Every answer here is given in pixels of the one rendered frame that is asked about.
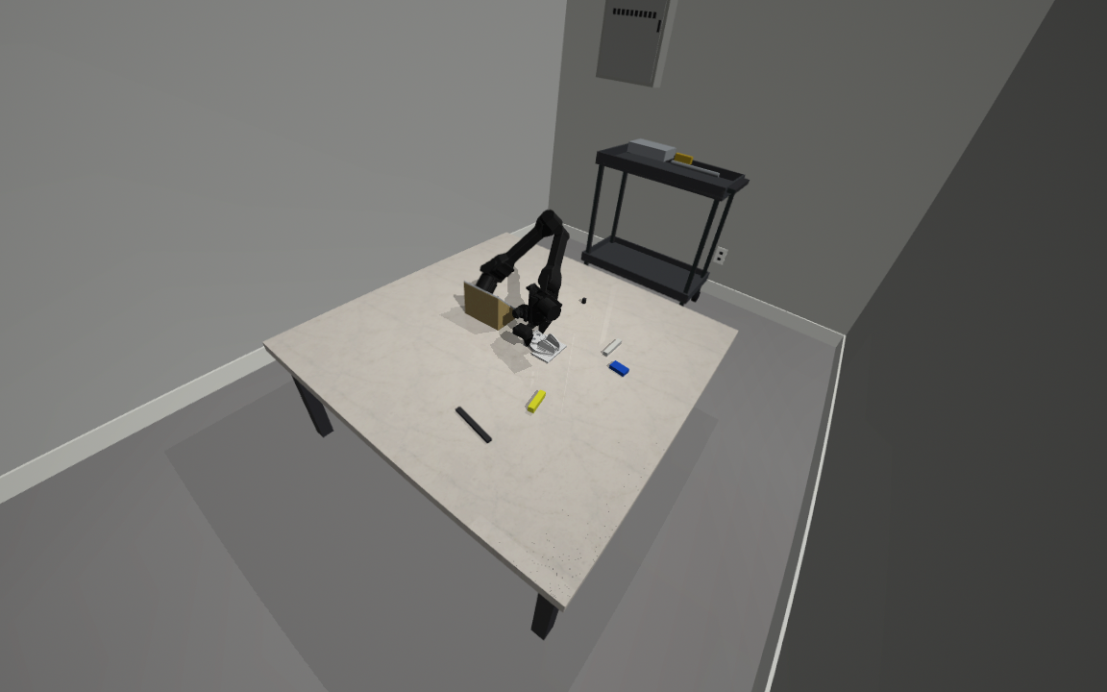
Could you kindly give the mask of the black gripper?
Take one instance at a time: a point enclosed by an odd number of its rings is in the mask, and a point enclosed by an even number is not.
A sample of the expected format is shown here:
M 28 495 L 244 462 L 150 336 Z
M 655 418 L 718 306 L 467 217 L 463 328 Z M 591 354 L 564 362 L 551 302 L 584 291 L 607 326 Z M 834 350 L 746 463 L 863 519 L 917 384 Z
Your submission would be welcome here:
M 529 323 L 527 326 L 520 323 L 517 327 L 514 327 L 513 334 L 517 334 L 523 338 L 523 340 L 526 341 L 526 345 L 529 347 L 534 337 L 532 329 L 535 327 L 539 327 L 539 332 L 544 334 L 548 327 L 550 327 L 551 321 L 548 320 L 548 318 L 545 318 L 539 309 L 530 309 L 529 306 L 527 306 L 526 310 L 528 311 Z

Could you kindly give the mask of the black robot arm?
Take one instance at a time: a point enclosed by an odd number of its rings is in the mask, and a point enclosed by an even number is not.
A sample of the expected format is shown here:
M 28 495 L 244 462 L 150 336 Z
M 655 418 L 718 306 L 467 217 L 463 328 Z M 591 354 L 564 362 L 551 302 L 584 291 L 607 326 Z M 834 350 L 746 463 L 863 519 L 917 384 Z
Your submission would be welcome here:
M 514 309 L 511 316 L 513 318 L 524 318 L 524 321 L 528 321 L 526 307 L 529 306 L 530 309 L 539 309 L 548 320 L 556 320 L 559 318 L 561 307 L 563 306 L 557 301 L 562 280 L 561 271 L 559 270 L 561 270 L 570 233 L 565 231 L 562 220 L 552 210 L 541 213 L 534 225 L 534 229 L 515 244 L 508 250 L 508 254 L 497 255 L 492 261 L 483 264 L 480 267 L 480 278 L 475 286 L 493 295 L 497 282 L 503 282 L 505 277 L 508 277 L 514 271 L 513 266 L 515 261 L 518 261 L 520 256 L 528 254 L 542 237 L 551 235 L 554 235 L 554 244 L 551 244 L 548 264 L 546 264 L 539 275 L 540 287 L 537 287 L 535 282 L 526 287 L 529 291 L 529 303 L 520 304 L 517 309 Z

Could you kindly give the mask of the black flat bar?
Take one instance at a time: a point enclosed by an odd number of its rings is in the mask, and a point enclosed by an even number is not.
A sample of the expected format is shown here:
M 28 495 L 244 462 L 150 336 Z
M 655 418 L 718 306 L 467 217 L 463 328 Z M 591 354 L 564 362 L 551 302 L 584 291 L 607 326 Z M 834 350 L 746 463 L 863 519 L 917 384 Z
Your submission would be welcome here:
M 478 431 L 478 434 L 480 435 L 482 438 L 486 438 L 487 443 L 492 442 L 492 437 L 489 437 L 486 431 L 480 427 L 478 422 L 476 422 L 473 417 L 470 417 L 469 413 L 466 413 L 464 410 L 462 410 L 462 407 L 456 407 L 455 411 L 458 413 L 458 415 L 461 415 L 462 419 L 464 419 L 467 422 L 467 424 L 470 425 L 470 428 Z

